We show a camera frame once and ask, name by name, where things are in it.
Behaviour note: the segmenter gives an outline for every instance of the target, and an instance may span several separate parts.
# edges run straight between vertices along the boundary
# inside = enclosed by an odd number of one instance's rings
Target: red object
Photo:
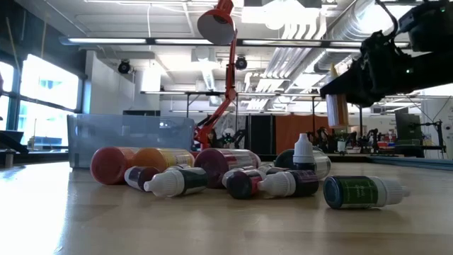
[[[206,171],[208,188],[223,188],[222,177],[226,172],[245,166],[257,169],[260,163],[260,157],[247,149],[209,148],[198,154],[194,166]]]
[[[201,144],[201,150],[210,147],[207,135],[211,132],[215,123],[217,123],[229,104],[236,98],[236,90],[234,89],[234,72],[236,71],[234,56],[236,52],[237,30],[230,16],[233,7],[234,5],[231,0],[219,0],[216,9],[204,13],[197,22],[198,30],[211,43],[216,45],[228,45],[231,43],[229,62],[226,68],[225,101],[202,127],[195,128],[195,140]]]
[[[91,175],[105,185],[123,184],[125,172],[132,166],[136,148],[105,147],[98,149],[91,159]]]

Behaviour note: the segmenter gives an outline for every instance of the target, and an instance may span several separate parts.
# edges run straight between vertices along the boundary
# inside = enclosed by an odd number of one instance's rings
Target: paint bottle
[[[235,199],[249,199],[258,192],[258,182],[266,175],[258,170],[235,171],[226,180],[226,189]]]
[[[129,186],[145,191],[144,183],[152,180],[154,175],[159,173],[160,171],[155,167],[133,166],[126,170],[125,181]]]
[[[165,169],[165,171],[181,170],[181,169],[187,169],[187,168],[191,168],[191,166],[189,166],[188,164],[177,164],[175,166],[168,167],[167,169]]]
[[[152,166],[163,172],[177,164],[193,166],[195,160],[185,149],[142,148],[134,155],[132,161],[134,166]]]
[[[272,196],[302,197],[317,192],[319,180],[312,170],[289,170],[266,176],[258,183],[258,189]]]
[[[333,209],[366,209],[395,205],[411,192],[398,181],[367,176],[329,176],[324,199]]]
[[[269,175],[269,174],[276,174],[281,171],[286,171],[289,169],[282,168],[282,167],[275,167],[272,164],[262,164],[260,167],[258,167],[258,170],[262,171],[265,175]]]
[[[159,197],[174,197],[200,192],[206,185],[206,171],[193,167],[156,174],[152,180],[144,183],[144,190]]]
[[[223,177],[222,177],[222,185],[226,188],[227,187],[227,179],[233,175],[235,171],[245,171],[245,170],[253,170],[256,169],[254,166],[244,166],[244,167],[238,167],[235,169],[232,169],[228,172],[226,172]]]
[[[206,171],[208,188],[223,188],[222,177],[226,172],[245,166],[258,168],[260,163],[260,158],[247,149],[209,148],[198,154],[194,165]]]
[[[139,148],[104,147],[91,158],[91,175],[105,185],[123,184],[125,172],[134,166],[132,158]]]
[[[294,144],[294,155],[292,162],[295,170],[312,170],[315,169],[313,157],[313,145],[311,144],[306,133],[299,135],[299,140]]]
[[[292,163],[292,156],[294,154],[293,149],[287,149],[284,152],[280,153],[275,159],[275,166],[281,168],[291,168],[296,169],[295,165]],[[313,150],[314,158],[314,172],[318,178],[324,179],[328,173],[331,171],[332,163],[331,160],[323,152],[318,150]]]

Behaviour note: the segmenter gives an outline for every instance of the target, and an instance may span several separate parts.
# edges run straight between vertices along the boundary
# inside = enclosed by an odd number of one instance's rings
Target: white bottle cap
[[[296,181],[291,173],[278,172],[270,174],[258,182],[258,190],[265,191],[272,196],[290,196],[296,191]]]
[[[184,191],[184,177],[177,170],[166,171],[156,174],[152,180],[146,181],[143,188],[156,196],[177,196]]]
[[[301,133],[299,140],[294,144],[292,161],[294,163],[314,163],[313,145],[306,136],[306,133]]]
[[[370,177],[376,184],[378,190],[377,207],[384,207],[385,205],[395,205],[400,203],[404,197],[411,195],[411,191],[402,186],[397,180]]]
[[[226,172],[222,177],[222,185],[226,188],[227,187],[227,180],[230,176],[234,174],[235,171],[240,171],[241,169],[232,169]]]

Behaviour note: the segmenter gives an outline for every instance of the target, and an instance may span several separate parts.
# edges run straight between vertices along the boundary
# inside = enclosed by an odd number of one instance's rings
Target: wall
[[[159,109],[159,96],[140,94],[139,79],[133,84],[114,67],[100,61],[94,51],[87,52],[86,63],[84,113],[122,114],[124,110]]]

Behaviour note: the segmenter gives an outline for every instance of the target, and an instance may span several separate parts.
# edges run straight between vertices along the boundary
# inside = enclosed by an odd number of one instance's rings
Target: white wall
[[[158,110],[159,95],[140,94],[141,74],[133,84],[113,67],[96,57],[94,51],[86,55],[84,113],[122,114],[124,110]]]
[[[446,159],[453,159],[453,99],[443,98],[435,100],[422,101],[422,110],[426,115],[422,116],[422,123],[431,123],[431,120],[441,120],[442,124],[442,137],[447,146]],[[431,140],[434,145],[439,145],[437,131],[433,126],[422,127],[422,132],[426,135],[431,135]],[[425,157],[429,159],[441,159],[442,154],[440,151],[428,150]]]

